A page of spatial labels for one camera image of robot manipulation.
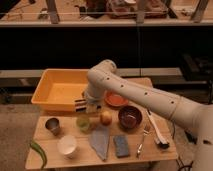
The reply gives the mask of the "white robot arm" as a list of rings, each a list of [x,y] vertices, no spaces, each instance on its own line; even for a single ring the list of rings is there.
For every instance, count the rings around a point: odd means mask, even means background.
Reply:
[[[110,90],[174,122],[197,138],[192,171],[213,171],[213,104],[127,81],[115,74],[116,69],[112,60],[103,60],[87,72],[87,103],[99,105]]]

